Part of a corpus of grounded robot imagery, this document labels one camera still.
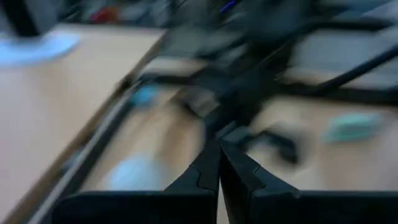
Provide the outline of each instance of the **desk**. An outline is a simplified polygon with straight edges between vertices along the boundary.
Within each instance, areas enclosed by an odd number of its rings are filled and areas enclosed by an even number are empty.
[[[201,62],[157,59],[147,69],[184,75],[202,66]],[[153,107],[129,115],[81,191],[163,190],[182,174],[202,147],[203,126],[168,103],[176,91],[159,89]],[[324,144],[322,132],[328,119],[352,111],[385,113],[388,124],[366,141]],[[256,132],[277,121],[297,127],[306,140],[301,147],[302,163],[297,167],[284,164],[260,144],[248,154],[298,189],[398,190],[398,151],[394,147],[398,118],[394,112],[394,108],[278,97],[264,105],[251,129]],[[221,194],[218,221],[228,223]]]
[[[54,32],[72,32],[81,41],[56,60],[0,68],[0,221],[16,223],[32,209],[46,182],[90,132],[117,83],[164,33],[66,25]]]

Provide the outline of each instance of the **wooden table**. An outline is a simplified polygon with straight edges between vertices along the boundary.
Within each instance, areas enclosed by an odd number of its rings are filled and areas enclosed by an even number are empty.
[[[160,58],[146,69],[185,75],[202,66],[202,62]],[[159,88],[150,108],[129,115],[81,191],[163,190],[182,174],[202,147],[203,126],[169,103],[176,91]],[[322,134],[328,120],[354,111],[384,114],[386,123],[379,135],[365,141],[325,144]],[[395,111],[387,107],[278,97],[264,105],[251,130],[257,132],[276,122],[298,130],[305,140],[300,147],[301,163],[295,167],[286,164],[261,144],[253,146],[248,154],[298,189],[398,190]],[[228,223],[221,194],[218,223]]]
[[[0,221],[18,223],[32,209],[93,129],[118,82],[142,65],[164,33],[66,25],[54,32],[72,32],[81,41],[64,57],[0,68]]]

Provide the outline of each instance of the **white object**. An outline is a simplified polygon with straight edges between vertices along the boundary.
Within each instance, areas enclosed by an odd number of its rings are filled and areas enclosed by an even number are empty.
[[[25,39],[0,39],[0,67],[39,63],[59,57],[78,43],[77,35],[50,34]]]

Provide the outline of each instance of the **wooden surface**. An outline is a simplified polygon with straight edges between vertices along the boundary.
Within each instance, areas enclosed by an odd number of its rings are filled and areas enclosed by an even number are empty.
[[[147,69],[183,75],[201,66],[202,63],[190,61],[157,59]],[[182,174],[201,149],[203,126],[169,103],[176,91],[159,88],[152,107],[129,115],[81,191],[163,190]],[[364,141],[324,143],[329,119],[350,112],[382,114],[380,133]],[[395,112],[393,108],[278,97],[264,105],[251,131],[277,124],[297,134],[301,137],[301,163],[286,164],[273,149],[261,143],[248,154],[299,189],[398,190]],[[218,221],[228,223],[227,220],[220,194]]]
[[[40,194],[116,84],[164,33],[65,25],[54,32],[78,34],[80,43],[55,60],[0,68],[0,220]]]

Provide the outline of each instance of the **light blue object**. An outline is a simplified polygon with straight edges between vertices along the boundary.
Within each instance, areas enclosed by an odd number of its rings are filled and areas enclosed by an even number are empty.
[[[156,94],[156,86],[144,86],[131,96],[130,102],[139,106],[148,106],[153,102]]]
[[[357,141],[369,138],[377,133],[381,121],[381,116],[374,113],[352,113],[332,118],[325,141]]]
[[[0,67],[39,63],[70,51],[79,38],[73,34],[50,34],[25,39],[0,39]]]

